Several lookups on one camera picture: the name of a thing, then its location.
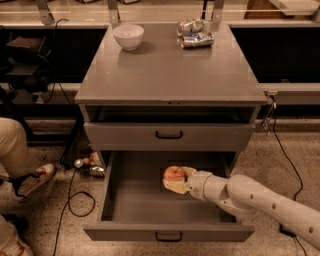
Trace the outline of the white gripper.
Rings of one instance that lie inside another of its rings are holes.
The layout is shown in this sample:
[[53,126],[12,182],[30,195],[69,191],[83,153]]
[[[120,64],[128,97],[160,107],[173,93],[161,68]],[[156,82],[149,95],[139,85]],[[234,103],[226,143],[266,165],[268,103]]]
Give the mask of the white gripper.
[[212,176],[212,173],[206,171],[197,171],[195,168],[183,166],[182,170],[185,172],[186,182],[183,178],[164,179],[163,185],[167,190],[178,194],[186,194],[187,190],[190,195],[198,200],[205,201],[204,187],[207,179]]

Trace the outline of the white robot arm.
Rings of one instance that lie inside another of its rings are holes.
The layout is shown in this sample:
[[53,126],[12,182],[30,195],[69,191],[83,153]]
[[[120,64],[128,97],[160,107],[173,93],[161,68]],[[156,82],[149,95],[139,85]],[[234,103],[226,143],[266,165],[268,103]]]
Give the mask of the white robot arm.
[[284,197],[245,175],[223,178],[191,167],[168,167],[163,185],[178,194],[210,201],[238,218],[258,211],[277,220],[289,232],[320,249],[320,212]]

